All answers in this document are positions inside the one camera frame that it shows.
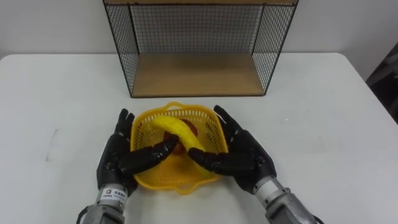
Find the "wooden shelf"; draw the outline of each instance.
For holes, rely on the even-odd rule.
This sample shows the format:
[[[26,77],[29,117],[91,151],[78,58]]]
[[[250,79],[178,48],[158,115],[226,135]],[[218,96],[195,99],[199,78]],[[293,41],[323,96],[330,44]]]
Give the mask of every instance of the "wooden shelf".
[[[105,0],[113,4],[296,4],[297,0]]]
[[[263,95],[251,54],[140,54],[133,97]]]

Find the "white wall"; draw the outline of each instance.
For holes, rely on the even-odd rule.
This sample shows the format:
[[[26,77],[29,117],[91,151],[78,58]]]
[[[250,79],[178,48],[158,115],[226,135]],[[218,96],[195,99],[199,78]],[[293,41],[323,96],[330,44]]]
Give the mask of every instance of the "white wall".
[[[301,0],[284,51],[341,52],[367,78],[397,42],[397,0]],[[0,2],[0,57],[115,51],[101,0]]]

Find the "red fruit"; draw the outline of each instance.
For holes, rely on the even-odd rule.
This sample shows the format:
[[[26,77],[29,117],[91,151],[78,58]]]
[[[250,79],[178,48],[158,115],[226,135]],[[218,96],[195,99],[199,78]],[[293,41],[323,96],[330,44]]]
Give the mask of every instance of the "red fruit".
[[[197,137],[198,136],[198,130],[197,128],[188,120],[186,119],[181,119],[185,124],[188,125],[188,127],[191,129],[191,131],[193,132],[193,134]],[[164,132],[163,135],[163,139],[166,140],[171,136],[170,133],[168,133],[167,131]],[[174,147],[173,149],[173,154],[183,154],[184,152],[186,152],[185,147],[183,146],[183,144],[181,142],[178,142],[177,145]]]

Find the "tabletop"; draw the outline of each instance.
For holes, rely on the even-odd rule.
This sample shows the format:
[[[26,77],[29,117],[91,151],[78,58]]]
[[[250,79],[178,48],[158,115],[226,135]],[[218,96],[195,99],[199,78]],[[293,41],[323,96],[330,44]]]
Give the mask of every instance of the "tabletop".
[[[274,160],[279,181],[325,223],[398,223],[398,126],[340,54],[282,54],[266,96],[132,99],[117,55],[0,61],[3,222],[75,223],[122,108],[170,101],[227,110]],[[126,223],[267,223],[233,179],[179,196],[139,188]]]

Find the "yellow banana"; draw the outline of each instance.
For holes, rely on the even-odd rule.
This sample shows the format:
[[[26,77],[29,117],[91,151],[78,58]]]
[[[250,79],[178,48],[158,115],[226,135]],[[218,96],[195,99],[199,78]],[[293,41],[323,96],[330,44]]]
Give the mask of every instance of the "yellow banana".
[[[189,126],[178,118],[172,116],[157,116],[151,121],[151,125],[177,135],[186,150],[192,147],[203,151],[205,150]]]

